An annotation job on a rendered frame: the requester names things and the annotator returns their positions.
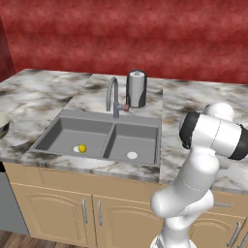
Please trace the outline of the grey double sink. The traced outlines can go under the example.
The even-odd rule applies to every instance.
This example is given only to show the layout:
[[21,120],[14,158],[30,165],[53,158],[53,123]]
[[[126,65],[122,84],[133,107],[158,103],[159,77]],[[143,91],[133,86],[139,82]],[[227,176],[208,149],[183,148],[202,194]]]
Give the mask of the grey double sink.
[[[142,116],[63,109],[31,146],[36,152],[160,165],[162,120]],[[86,152],[78,146],[84,144]]]

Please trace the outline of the grey curved tap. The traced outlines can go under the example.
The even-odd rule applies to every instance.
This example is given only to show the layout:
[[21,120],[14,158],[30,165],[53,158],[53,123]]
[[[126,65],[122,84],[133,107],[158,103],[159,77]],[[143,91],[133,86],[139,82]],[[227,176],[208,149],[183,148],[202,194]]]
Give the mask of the grey curved tap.
[[121,105],[118,102],[118,80],[116,77],[112,77],[108,84],[107,98],[106,98],[106,110],[110,111],[110,107],[113,107],[113,117],[119,117],[119,111],[128,111],[129,106],[127,104]]

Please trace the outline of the paper towel roll in holder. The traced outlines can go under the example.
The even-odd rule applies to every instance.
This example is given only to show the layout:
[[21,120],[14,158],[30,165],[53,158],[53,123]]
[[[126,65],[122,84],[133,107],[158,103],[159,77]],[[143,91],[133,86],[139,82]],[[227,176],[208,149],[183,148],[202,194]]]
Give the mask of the paper towel roll in holder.
[[142,70],[133,70],[127,76],[126,104],[133,109],[145,106],[147,75]]

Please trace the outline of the beige false drawer panel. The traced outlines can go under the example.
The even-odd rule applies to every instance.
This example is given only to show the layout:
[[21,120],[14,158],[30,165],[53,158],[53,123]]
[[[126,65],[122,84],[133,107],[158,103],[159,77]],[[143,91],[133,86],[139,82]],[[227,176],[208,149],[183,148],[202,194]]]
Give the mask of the beige false drawer panel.
[[28,167],[4,162],[4,167],[12,183],[48,187],[100,196],[117,198],[138,198],[140,195],[151,195],[165,184],[117,178],[70,170],[56,170]]

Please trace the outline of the beige cupboard door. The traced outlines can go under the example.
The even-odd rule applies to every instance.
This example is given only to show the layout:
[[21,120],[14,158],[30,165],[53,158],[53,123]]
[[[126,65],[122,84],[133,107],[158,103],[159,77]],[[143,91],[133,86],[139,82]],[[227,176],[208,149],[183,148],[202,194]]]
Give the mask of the beige cupboard door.
[[245,217],[206,212],[191,225],[188,236],[197,248],[232,248],[227,243],[236,223],[240,222],[242,228],[245,221]]
[[[18,183],[12,187],[32,237],[96,248],[89,195]],[[83,222],[83,198],[86,199],[87,224]]]
[[[99,225],[97,203],[101,201],[103,225]],[[93,197],[98,248],[150,248],[163,220],[148,202]]]

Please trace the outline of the beige drawer front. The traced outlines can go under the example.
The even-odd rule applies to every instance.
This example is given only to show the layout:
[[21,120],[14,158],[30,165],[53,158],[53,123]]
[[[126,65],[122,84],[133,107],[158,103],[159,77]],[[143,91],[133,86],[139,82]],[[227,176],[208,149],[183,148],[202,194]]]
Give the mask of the beige drawer front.
[[246,217],[248,215],[248,195],[213,191],[214,206],[210,212]]

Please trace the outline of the grey dishwasher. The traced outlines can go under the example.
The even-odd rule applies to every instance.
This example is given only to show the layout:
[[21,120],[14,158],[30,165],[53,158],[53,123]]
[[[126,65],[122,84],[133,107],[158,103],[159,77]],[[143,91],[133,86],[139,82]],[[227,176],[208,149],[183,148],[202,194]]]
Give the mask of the grey dishwasher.
[[0,162],[0,230],[29,234],[2,162]]

